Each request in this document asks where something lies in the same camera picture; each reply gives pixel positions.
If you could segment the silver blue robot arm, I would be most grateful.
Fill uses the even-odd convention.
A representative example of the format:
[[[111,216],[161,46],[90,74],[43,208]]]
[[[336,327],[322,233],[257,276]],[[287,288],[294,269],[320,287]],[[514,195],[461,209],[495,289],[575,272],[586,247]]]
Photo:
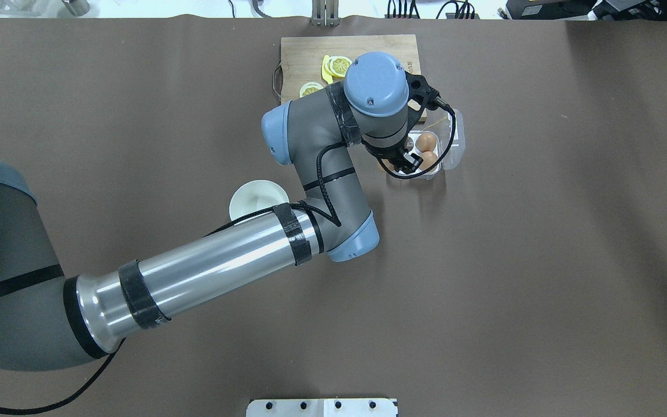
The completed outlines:
[[[268,111],[261,130],[304,188],[298,202],[265,207],[151,258],[101,276],[61,267],[24,177],[0,163],[0,369],[50,371],[113,354],[128,336],[317,254],[340,263],[380,240],[349,148],[362,144],[411,174],[410,101],[433,94],[392,55],[355,58],[340,82]]]

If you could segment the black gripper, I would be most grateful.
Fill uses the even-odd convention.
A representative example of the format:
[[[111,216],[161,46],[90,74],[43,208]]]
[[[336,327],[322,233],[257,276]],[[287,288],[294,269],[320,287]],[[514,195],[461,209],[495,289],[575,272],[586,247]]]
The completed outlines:
[[[403,174],[413,174],[423,163],[418,153],[408,153],[405,143],[407,134],[395,134],[387,138],[377,138],[369,135],[362,136],[362,144],[374,158],[387,159],[397,171]]]

